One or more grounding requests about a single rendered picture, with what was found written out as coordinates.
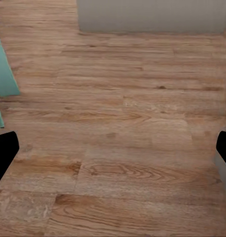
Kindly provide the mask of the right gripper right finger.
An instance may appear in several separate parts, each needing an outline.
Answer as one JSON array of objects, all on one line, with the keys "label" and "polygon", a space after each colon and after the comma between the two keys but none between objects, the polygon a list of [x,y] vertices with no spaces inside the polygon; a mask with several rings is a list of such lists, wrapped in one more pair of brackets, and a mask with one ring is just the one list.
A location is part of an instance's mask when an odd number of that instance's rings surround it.
[{"label": "right gripper right finger", "polygon": [[226,162],[226,132],[220,132],[216,145],[217,152],[220,153],[224,161]]}]

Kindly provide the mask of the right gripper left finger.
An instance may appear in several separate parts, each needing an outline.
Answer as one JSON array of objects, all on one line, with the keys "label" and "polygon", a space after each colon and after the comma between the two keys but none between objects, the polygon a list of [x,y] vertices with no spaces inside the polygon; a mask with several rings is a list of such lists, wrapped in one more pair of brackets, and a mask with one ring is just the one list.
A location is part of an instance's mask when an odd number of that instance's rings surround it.
[{"label": "right gripper left finger", "polygon": [[19,151],[16,132],[0,135],[0,180]]}]

